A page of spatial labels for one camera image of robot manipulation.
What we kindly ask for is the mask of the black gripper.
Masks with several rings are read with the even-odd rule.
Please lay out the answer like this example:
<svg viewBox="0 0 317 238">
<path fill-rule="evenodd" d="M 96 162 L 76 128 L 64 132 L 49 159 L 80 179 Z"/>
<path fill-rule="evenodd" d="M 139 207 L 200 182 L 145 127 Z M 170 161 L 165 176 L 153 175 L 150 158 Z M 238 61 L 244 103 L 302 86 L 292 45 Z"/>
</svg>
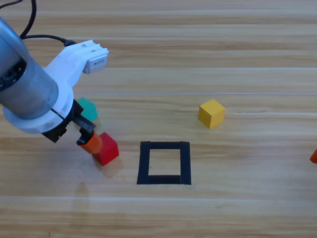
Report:
<svg viewBox="0 0 317 238">
<path fill-rule="evenodd" d="M 80 127 L 80 138 L 77 140 L 77 145 L 83 148 L 89 154 L 97 154 L 103 148 L 101 137 L 94 132 L 96 125 L 81 115 L 83 108 L 80 104 L 73 100 L 72 108 L 69 114 L 64 118 L 58 126 L 42 133 L 46 138 L 56 143 L 62 137 L 67 129 L 67 125 L 72 121 Z"/>
</svg>

